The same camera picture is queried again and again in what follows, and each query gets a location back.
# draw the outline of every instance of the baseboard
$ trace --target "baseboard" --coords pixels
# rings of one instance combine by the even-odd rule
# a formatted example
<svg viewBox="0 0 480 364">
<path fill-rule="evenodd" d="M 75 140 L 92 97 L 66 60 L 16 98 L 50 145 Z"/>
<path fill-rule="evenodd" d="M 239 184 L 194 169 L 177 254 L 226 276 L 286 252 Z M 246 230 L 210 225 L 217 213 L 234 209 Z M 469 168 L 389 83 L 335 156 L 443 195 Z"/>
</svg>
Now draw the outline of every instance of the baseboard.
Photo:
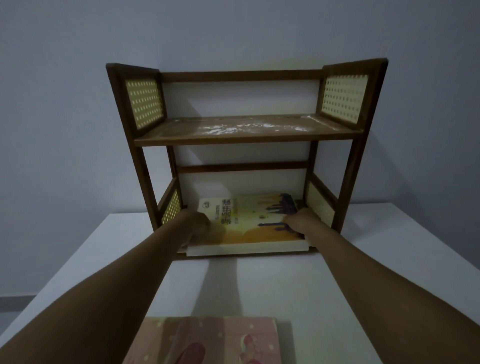
<svg viewBox="0 0 480 364">
<path fill-rule="evenodd" d="M 35 296 L 35 294 L 0 296 L 0 312 L 23 311 Z"/>
</svg>

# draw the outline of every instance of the person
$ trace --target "person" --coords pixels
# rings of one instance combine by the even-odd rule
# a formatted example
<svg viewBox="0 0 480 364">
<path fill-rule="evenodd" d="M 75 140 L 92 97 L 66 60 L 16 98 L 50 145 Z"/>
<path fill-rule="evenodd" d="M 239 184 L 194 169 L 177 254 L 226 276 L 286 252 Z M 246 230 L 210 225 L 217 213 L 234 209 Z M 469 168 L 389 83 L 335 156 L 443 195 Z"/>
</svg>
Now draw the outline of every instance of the person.
<svg viewBox="0 0 480 364">
<path fill-rule="evenodd" d="M 284 222 L 322 254 L 384 363 L 473 363 L 480 327 L 322 223 L 309 209 Z M 178 249 L 209 226 L 173 220 L 53 302 L 0 349 L 0 363 L 121 363 Z"/>
</svg>

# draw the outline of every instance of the person's left arm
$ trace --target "person's left arm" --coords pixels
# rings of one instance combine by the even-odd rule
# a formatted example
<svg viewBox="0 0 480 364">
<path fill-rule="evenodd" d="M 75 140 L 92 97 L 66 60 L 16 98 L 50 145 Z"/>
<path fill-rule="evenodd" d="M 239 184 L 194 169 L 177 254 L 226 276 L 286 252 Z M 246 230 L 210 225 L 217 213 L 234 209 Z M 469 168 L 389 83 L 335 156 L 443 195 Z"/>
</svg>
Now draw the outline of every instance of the person's left arm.
<svg viewBox="0 0 480 364">
<path fill-rule="evenodd" d="M 175 254 L 208 222 L 182 210 L 42 311 L 0 349 L 0 363 L 121 363 Z"/>
</svg>

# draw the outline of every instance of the pink book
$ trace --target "pink book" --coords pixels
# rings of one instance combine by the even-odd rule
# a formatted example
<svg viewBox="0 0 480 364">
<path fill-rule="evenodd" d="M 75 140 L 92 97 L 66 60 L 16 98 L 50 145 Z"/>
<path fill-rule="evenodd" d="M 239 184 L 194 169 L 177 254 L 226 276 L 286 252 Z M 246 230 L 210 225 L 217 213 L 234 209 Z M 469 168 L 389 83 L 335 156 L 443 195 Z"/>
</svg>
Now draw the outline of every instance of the pink book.
<svg viewBox="0 0 480 364">
<path fill-rule="evenodd" d="M 123 364 L 281 364 L 271 317 L 146 317 Z"/>
</svg>

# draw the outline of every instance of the upper shelf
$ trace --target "upper shelf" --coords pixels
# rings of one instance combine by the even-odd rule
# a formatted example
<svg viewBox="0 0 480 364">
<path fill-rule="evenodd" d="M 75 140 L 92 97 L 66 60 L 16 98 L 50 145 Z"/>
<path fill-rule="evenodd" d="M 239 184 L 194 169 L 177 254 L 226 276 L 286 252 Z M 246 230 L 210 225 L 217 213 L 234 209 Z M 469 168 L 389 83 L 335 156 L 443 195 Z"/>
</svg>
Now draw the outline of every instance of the upper shelf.
<svg viewBox="0 0 480 364">
<path fill-rule="evenodd" d="M 166 119 L 136 146 L 353 139 L 361 132 L 316 114 Z"/>
</svg>

